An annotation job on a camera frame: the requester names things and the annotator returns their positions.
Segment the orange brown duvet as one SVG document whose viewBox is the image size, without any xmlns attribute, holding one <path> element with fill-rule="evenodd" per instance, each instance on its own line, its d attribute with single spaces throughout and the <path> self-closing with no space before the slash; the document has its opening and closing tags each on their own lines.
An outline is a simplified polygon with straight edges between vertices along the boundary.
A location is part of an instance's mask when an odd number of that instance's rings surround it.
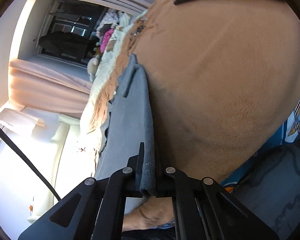
<svg viewBox="0 0 300 240">
<path fill-rule="evenodd" d="M 300 21 L 278 0 L 157 0 L 126 35 L 110 76 L 95 81 L 81 117 L 89 143 L 117 78 L 136 55 L 146 73 L 163 164 L 220 182 L 284 123 L 300 99 Z"/>
</svg>

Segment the pink garment on bed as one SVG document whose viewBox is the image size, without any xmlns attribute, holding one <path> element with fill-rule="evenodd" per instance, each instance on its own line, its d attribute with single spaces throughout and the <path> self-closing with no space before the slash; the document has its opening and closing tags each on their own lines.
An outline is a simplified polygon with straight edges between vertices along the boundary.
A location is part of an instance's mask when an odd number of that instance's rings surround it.
<svg viewBox="0 0 300 240">
<path fill-rule="evenodd" d="M 106 49 L 106 46 L 113 34 L 115 29 L 112 29 L 110 28 L 108 31 L 106 31 L 106 33 L 104 34 L 103 36 L 103 39 L 102 39 L 102 42 L 101 42 L 101 45 L 100 45 L 100 52 L 101 53 L 104 53 L 105 49 Z"/>
</svg>

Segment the grey blue t-shirt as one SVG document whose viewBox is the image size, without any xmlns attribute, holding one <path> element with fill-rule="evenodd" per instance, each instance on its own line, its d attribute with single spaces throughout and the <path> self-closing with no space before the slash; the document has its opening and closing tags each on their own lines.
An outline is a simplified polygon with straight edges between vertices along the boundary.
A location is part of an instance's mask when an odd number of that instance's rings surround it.
<svg viewBox="0 0 300 240">
<path fill-rule="evenodd" d="M 115 94 L 107 104 L 107 118 L 101 126 L 102 142 L 95 179 L 108 178 L 127 167 L 128 159 L 143 151 L 136 187 L 142 196 L 127 198 L 125 214 L 129 214 L 155 193 L 154 129 L 146 72 L 136 55 L 130 55 L 117 81 Z"/>
</svg>

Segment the cream blanket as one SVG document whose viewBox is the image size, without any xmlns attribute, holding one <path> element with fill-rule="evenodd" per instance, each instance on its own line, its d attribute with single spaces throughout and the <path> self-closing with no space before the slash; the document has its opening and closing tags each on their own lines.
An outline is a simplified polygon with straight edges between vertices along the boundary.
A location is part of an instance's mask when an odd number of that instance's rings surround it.
<svg viewBox="0 0 300 240">
<path fill-rule="evenodd" d="M 119 16 L 119 25 L 111 35 L 106 50 L 101 57 L 90 91 L 89 100 L 80 120 L 80 130 L 84 134 L 92 132 L 104 122 L 104 113 L 109 98 L 105 90 L 108 85 L 108 80 L 115 68 L 116 58 L 121 51 L 122 42 L 133 26 L 130 22 L 131 18 L 132 16 L 125 12 Z"/>
</svg>

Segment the beige plush toy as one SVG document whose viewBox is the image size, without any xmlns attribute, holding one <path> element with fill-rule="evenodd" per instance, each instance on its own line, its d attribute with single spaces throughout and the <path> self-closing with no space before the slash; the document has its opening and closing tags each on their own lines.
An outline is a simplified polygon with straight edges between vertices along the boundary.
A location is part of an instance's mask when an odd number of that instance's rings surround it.
<svg viewBox="0 0 300 240">
<path fill-rule="evenodd" d="M 89 76 L 89 80 L 94 82 L 95 75 L 98 69 L 98 65 L 100 64 L 99 56 L 93 57 L 87 64 L 87 74 Z"/>
</svg>

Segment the person's patterned grey trousers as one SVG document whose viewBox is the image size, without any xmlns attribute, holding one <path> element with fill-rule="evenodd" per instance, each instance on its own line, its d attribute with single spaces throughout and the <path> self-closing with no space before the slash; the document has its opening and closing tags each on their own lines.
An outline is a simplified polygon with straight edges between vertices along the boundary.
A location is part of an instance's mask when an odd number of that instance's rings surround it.
<svg viewBox="0 0 300 240">
<path fill-rule="evenodd" d="M 300 223 L 300 141 L 271 149 L 235 187 L 233 196 L 288 239 Z M 173 220 L 170 198 L 150 198 L 123 221 L 122 239 L 175 239 L 173 229 L 157 226 Z"/>
</svg>

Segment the pink curtain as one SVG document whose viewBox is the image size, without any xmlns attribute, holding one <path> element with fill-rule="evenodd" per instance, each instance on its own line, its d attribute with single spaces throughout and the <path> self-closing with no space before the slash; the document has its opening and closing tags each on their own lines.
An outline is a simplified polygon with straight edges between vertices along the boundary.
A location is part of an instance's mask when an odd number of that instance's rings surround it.
<svg viewBox="0 0 300 240">
<path fill-rule="evenodd" d="M 87 64 L 107 12 L 137 15 L 152 2 L 23 0 L 9 55 L 9 100 L 81 116 L 92 86 Z"/>
</svg>

